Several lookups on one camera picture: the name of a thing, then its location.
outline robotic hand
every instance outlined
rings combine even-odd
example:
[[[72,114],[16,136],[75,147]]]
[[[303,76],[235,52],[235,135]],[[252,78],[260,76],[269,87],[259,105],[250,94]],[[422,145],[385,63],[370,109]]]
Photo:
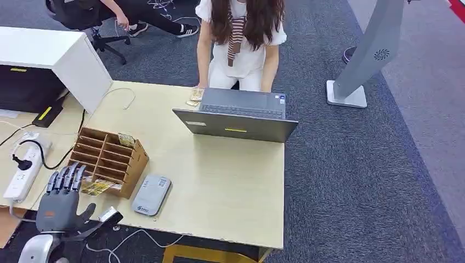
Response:
[[[78,168],[78,163],[74,163],[52,174],[37,211],[36,227],[40,234],[27,241],[19,263],[68,262],[64,258],[58,259],[60,253],[57,248],[62,242],[83,241],[97,235],[102,227],[113,227],[123,218],[112,207],[99,217],[100,222],[95,227],[70,236],[77,233],[95,211],[95,204],[91,203],[82,214],[76,214],[85,168],[85,165]]]

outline robot finger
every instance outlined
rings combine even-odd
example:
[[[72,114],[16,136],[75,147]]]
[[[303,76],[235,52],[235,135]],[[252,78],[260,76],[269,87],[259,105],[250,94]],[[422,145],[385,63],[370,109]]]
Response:
[[[70,166],[70,171],[65,176],[65,180],[63,182],[62,188],[67,189],[67,190],[69,190],[71,188],[74,173],[75,173],[75,170],[76,170],[76,167],[77,167],[78,164],[79,163],[76,162],[76,163],[72,164],[72,166]]]
[[[79,168],[79,170],[76,172],[76,175],[74,176],[74,182],[71,187],[73,191],[79,192],[79,189],[81,188],[82,174],[84,173],[85,169],[86,169],[86,166],[82,165]]]
[[[50,194],[51,191],[53,190],[53,186],[55,185],[55,182],[56,182],[56,177],[59,175],[60,173],[58,173],[58,171],[55,171],[51,176],[50,176],[50,179],[48,180],[48,184],[47,184],[47,194]]]
[[[63,167],[63,169],[60,171],[60,174],[56,178],[56,183],[53,187],[53,190],[56,190],[56,193],[58,193],[61,189],[61,186],[63,184],[63,179],[65,178],[66,172],[70,169],[69,166]]]

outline laptop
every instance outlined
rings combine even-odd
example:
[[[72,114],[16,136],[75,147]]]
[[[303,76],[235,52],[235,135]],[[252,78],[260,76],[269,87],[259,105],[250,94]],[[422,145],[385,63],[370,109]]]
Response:
[[[298,122],[286,120],[286,96],[207,88],[199,111],[173,109],[194,134],[285,142]]]

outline laptop keyboard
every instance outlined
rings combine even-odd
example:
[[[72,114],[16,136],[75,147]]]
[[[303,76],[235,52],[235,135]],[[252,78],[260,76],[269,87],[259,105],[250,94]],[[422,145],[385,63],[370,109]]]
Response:
[[[237,108],[231,106],[202,105],[201,110],[212,113],[234,114],[258,118],[282,119],[282,111],[259,110],[256,108]]]

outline shoe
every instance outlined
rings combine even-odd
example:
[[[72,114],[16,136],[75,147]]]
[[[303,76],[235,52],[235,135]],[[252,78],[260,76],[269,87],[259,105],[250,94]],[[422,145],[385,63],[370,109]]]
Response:
[[[178,38],[189,37],[189,36],[197,34],[197,32],[199,31],[198,26],[191,26],[188,24],[183,24],[183,26],[184,26],[184,30],[181,33],[179,33],[179,35],[176,35],[176,37]]]
[[[136,37],[138,34],[144,32],[145,30],[147,30],[147,28],[149,28],[149,24],[147,24],[147,23],[138,23],[137,27],[134,30],[129,29],[128,35],[131,36],[131,37]]]

